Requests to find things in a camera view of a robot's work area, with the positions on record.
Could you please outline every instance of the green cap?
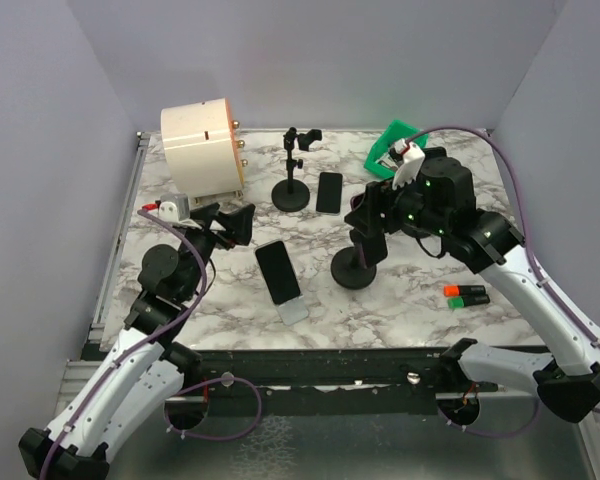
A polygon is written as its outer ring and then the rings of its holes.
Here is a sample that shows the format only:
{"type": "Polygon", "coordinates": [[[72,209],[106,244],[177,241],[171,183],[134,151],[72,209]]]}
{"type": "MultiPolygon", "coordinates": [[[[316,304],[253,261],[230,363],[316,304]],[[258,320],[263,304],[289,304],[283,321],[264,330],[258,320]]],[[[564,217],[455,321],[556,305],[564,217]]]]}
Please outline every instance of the green cap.
{"type": "Polygon", "coordinates": [[[464,300],[462,297],[452,297],[447,303],[449,304],[449,308],[464,308],[464,300]]]}

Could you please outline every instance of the orange marker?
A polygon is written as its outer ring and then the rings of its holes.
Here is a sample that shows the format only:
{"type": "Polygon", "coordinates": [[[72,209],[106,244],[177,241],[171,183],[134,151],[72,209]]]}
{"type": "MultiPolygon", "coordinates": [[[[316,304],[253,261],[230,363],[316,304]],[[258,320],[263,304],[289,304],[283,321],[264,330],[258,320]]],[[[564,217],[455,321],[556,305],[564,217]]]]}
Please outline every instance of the orange marker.
{"type": "Polygon", "coordinates": [[[445,297],[459,297],[460,295],[485,295],[487,289],[484,285],[447,285],[444,287],[445,297]]]}

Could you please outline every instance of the white cylinder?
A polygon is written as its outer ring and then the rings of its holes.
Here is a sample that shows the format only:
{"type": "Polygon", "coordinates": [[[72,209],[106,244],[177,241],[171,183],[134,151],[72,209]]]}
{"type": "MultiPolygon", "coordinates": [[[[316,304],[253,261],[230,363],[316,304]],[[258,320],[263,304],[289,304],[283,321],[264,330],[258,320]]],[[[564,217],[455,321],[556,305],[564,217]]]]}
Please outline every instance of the white cylinder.
{"type": "Polygon", "coordinates": [[[198,198],[242,190],[242,162],[226,98],[165,108],[160,126],[178,191],[198,198]]]}

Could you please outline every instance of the orange cap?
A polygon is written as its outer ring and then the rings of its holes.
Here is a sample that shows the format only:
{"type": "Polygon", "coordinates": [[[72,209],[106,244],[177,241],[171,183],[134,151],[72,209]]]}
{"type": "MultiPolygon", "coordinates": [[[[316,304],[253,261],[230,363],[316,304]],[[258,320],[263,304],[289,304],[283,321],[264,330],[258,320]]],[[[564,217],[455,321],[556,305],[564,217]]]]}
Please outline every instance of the orange cap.
{"type": "Polygon", "coordinates": [[[447,285],[444,287],[444,296],[445,297],[457,297],[460,295],[460,289],[457,285],[447,285]]]}

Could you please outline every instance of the smartphone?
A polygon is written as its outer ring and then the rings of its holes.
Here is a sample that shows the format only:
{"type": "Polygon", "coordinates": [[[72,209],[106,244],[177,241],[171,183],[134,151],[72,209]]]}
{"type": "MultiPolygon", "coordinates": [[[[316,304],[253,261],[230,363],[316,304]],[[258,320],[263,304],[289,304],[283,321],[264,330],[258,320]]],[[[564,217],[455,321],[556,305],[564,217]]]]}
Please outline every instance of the smartphone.
{"type": "Polygon", "coordinates": [[[284,242],[276,240],[256,248],[256,260],[284,324],[293,325],[308,317],[309,311],[284,242]]]}
{"type": "Polygon", "coordinates": [[[316,212],[338,215],[342,201],[342,174],[322,172],[318,180],[316,212]]]}

